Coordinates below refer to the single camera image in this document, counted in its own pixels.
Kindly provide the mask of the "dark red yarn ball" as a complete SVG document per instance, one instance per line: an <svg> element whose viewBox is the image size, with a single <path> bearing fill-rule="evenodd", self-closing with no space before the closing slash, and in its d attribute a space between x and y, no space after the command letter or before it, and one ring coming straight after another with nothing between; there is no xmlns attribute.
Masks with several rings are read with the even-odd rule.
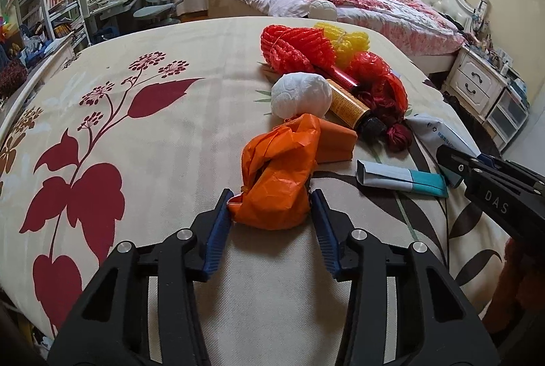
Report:
<svg viewBox="0 0 545 366"><path fill-rule="evenodd" d="M394 153L406 151L412 141L413 134L404 124L394 124L386 132L386 146Z"/></svg>

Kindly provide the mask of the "red plastic bag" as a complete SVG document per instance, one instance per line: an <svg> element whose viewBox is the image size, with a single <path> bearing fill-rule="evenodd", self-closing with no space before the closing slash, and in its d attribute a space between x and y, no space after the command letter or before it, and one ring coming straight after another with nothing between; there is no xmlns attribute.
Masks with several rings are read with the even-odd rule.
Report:
<svg viewBox="0 0 545 366"><path fill-rule="evenodd" d="M406 89L383 58L371 51L357 52L345 72L358 82L360 94L370 102L377 117L389 125L404 120L408 109Z"/></svg>

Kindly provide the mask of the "orange cardboard box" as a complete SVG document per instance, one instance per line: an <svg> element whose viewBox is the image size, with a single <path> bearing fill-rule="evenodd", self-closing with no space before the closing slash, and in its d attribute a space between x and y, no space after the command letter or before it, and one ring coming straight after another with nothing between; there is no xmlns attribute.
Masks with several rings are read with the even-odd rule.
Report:
<svg viewBox="0 0 545 366"><path fill-rule="evenodd" d="M352 129L320 119L321 134L317 148L318 164L351 161L358 135Z"/></svg>

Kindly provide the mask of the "yellow label brown bottle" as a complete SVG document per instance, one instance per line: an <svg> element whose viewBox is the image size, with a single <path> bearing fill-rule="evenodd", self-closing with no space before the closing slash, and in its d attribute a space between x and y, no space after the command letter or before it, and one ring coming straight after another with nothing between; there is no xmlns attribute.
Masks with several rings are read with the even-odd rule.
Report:
<svg viewBox="0 0 545 366"><path fill-rule="evenodd" d="M332 104L330 111L353 129L358 138L366 142L385 142L387 128L370 108L343 89L339 84L327 79L332 89Z"/></svg>

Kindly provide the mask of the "red bottle black cap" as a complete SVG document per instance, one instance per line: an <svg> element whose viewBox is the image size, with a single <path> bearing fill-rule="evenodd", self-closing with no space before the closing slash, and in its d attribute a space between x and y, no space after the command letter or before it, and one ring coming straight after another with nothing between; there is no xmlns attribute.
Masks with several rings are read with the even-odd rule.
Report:
<svg viewBox="0 0 545 366"><path fill-rule="evenodd" d="M350 93L356 93L358 91L358 82L354 80L353 77L348 76L347 73L336 65L332 65L328 68L318 68L317 71L323 77L331 79L334 83Z"/></svg>

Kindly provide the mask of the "yellow foam fruit net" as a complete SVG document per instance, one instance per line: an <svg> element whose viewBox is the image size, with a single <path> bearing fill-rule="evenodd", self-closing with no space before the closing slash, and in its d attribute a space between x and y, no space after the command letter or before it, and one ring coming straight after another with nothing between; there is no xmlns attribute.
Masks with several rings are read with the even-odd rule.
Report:
<svg viewBox="0 0 545 366"><path fill-rule="evenodd" d="M365 32L347 32L326 22L318 22L314 28L322 29L324 36L332 43L336 54L335 64L341 69L348 67L357 53L370 49L370 38Z"/></svg>

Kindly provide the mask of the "white foam fruit net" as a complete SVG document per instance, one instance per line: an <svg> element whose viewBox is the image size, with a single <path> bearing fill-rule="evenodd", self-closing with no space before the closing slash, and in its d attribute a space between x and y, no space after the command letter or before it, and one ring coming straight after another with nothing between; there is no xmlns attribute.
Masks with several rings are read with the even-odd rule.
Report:
<svg viewBox="0 0 545 366"><path fill-rule="evenodd" d="M285 74L271 88L271 112L283 120L304 113L321 118L331 104L332 89L327 80L317 74Z"/></svg>

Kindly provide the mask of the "orange plastic bag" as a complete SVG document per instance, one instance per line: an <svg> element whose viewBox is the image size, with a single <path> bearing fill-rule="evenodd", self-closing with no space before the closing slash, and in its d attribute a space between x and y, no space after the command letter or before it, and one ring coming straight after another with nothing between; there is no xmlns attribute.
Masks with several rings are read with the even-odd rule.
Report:
<svg viewBox="0 0 545 366"><path fill-rule="evenodd" d="M264 230L300 225L320 137L319 118L305 113L250 140L241 155L241 193L228 201L232 221Z"/></svg>

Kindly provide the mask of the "red foam fruit net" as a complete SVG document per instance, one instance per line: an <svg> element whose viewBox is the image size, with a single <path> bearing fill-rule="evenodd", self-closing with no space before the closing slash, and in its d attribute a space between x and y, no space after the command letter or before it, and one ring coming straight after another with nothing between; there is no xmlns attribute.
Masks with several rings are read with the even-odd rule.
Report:
<svg viewBox="0 0 545 366"><path fill-rule="evenodd" d="M279 75L313 73L336 62L332 42L320 28L270 25L262 30L260 46L265 63Z"/></svg>

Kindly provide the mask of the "plastic drawer storage unit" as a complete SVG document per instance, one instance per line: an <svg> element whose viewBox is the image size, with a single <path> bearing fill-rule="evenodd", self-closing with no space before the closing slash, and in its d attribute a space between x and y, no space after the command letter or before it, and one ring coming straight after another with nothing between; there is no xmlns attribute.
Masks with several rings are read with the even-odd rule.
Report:
<svg viewBox="0 0 545 366"><path fill-rule="evenodd" d="M485 125L497 149L502 154L513 142L528 120L528 108L506 87L487 114Z"/></svg>

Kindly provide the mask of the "white nightstand with drawers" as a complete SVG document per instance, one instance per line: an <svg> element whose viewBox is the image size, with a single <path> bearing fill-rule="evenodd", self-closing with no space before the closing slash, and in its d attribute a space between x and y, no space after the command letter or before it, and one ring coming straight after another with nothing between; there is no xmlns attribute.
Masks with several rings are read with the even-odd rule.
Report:
<svg viewBox="0 0 545 366"><path fill-rule="evenodd" d="M506 87L507 80L464 45L441 91L455 96L468 112L484 123Z"/></svg>

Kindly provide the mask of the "pink floral quilt bed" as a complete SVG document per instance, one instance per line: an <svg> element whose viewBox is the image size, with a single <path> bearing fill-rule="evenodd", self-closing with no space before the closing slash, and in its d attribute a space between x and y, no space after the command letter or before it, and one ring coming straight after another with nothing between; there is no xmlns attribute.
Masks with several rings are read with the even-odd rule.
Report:
<svg viewBox="0 0 545 366"><path fill-rule="evenodd" d="M379 32L409 56L445 55L465 39L454 22L421 0L234 0L249 13L336 21ZM220 8L209 0L210 9Z"/></svg>

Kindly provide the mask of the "floral cream bed sheet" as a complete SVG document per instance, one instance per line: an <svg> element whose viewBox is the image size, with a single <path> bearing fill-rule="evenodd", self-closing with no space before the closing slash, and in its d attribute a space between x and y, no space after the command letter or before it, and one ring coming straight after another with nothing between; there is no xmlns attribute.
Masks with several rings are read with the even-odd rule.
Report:
<svg viewBox="0 0 545 366"><path fill-rule="evenodd" d="M314 23L210 19L113 39L82 51L3 125L1 289L43 338L59 341L119 243L162 242L212 209L224 188L240 193L244 146L282 123L267 98L275 77L261 33ZM370 50L406 89L409 115L443 120L475 146L415 59L379 33L340 28L369 34ZM397 154L358 141L351 159L316 168L310 189L385 243L428 245L489 323L508 236L464 184L436 199L356 179L359 160L439 172L418 138ZM234 224L217 273L195 285L212 365L334 365L349 288L326 271L309 219L280 232ZM47 365L51 354L66 355L53 343Z"/></svg>

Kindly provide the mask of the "grey study desk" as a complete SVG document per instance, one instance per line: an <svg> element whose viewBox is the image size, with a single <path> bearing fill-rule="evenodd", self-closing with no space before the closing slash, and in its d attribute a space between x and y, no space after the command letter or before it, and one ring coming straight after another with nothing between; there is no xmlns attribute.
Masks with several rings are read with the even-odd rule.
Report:
<svg viewBox="0 0 545 366"><path fill-rule="evenodd" d="M138 0L79 0L79 8L90 44L119 35L117 17L127 13Z"/></svg>

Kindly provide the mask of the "white round bed post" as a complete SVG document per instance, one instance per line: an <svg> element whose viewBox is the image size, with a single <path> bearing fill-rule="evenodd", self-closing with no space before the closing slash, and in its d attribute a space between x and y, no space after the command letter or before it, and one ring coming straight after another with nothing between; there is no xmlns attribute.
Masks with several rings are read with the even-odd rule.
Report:
<svg viewBox="0 0 545 366"><path fill-rule="evenodd" d="M309 4L308 18L324 21L336 21L337 8L330 1L315 0Z"/></svg>

